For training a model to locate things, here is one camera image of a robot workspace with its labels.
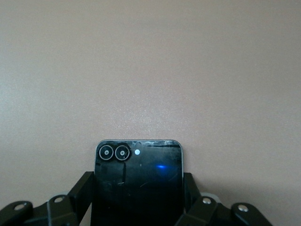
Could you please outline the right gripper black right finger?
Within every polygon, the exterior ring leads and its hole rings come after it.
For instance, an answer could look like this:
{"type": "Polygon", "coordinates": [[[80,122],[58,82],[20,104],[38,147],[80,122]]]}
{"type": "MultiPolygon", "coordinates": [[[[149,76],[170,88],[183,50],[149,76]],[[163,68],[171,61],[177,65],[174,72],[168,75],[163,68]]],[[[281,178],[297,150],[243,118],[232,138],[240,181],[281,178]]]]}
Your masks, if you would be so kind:
{"type": "Polygon", "coordinates": [[[225,207],[209,195],[201,194],[191,173],[184,173],[185,212],[177,226],[272,226],[253,205],[245,202],[225,207]]]}

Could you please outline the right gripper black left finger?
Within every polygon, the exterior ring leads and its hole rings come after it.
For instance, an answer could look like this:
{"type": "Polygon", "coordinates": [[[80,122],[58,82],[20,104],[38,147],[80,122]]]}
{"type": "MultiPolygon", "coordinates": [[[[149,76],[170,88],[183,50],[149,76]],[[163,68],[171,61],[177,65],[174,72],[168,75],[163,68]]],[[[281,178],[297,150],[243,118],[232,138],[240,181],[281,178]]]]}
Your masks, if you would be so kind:
{"type": "Polygon", "coordinates": [[[67,195],[59,194],[33,207],[30,201],[16,201],[0,210],[2,226],[78,226],[92,203],[92,171],[85,172],[67,195]]]}

